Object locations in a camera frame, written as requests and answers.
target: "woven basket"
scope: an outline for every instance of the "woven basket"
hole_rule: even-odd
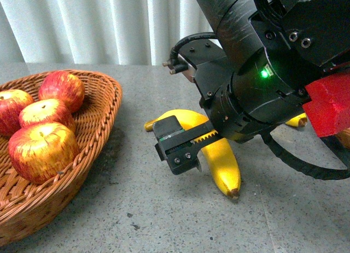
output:
[[[36,185],[17,174],[8,155],[8,138],[0,137],[0,246],[38,231],[62,211],[79,191],[113,127],[122,99],[120,84],[102,73],[67,71],[85,85],[84,103],[73,114],[80,154],[62,174]],[[49,73],[8,82],[0,91],[21,89],[38,100],[39,87]]]

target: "fake apple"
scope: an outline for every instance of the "fake apple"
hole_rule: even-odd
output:
[[[28,127],[40,122],[58,122],[75,133],[75,121],[63,101],[47,99],[37,101],[25,107],[20,115],[21,127]]]
[[[79,154],[74,133],[57,122],[18,130],[10,138],[8,150],[18,174],[35,184],[56,176]]]
[[[33,97],[22,90],[11,89],[0,92],[0,134],[12,136],[21,128],[19,114],[24,107],[34,103]]]
[[[69,111],[74,113],[83,104],[85,96],[84,83],[73,74],[66,71],[50,73],[39,89],[39,99],[56,98],[62,100]]]

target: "table surface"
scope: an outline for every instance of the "table surface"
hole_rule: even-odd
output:
[[[260,137],[230,142],[241,174],[241,197],[202,172],[171,173],[143,125],[171,109],[203,111],[196,86],[167,68],[81,64],[0,64],[0,84],[57,69],[106,73],[123,101],[109,140],[83,186],[56,219],[0,252],[349,252],[350,180],[321,181],[275,158]],[[273,132],[308,162],[340,167],[311,125]]]

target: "red block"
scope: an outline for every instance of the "red block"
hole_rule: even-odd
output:
[[[350,74],[333,74],[305,88],[311,101],[303,108],[318,137],[350,127]]]

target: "black cable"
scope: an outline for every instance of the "black cable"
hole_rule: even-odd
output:
[[[203,32],[203,33],[195,33],[191,34],[190,36],[186,36],[182,38],[180,41],[176,43],[176,45],[171,49],[170,51],[170,61],[171,60],[177,60],[178,54],[185,44],[188,44],[189,42],[192,42],[194,40],[200,40],[200,39],[217,39],[217,36],[213,32]]]
[[[284,163],[295,169],[296,171],[302,172],[305,175],[311,176],[315,179],[321,180],[341,180],[350,177],[350,163],[349,163],[349,151],[341,146],[345,151],[343,152],[344,161],[347,169],[332,169],[319,167],[314,164],[308,163],[296,156],[292,155],[290,152],[286,151],[280,144],[278,144],[269,132],[261,134],[264,143],[271,149],[274,155],[280,158]]]

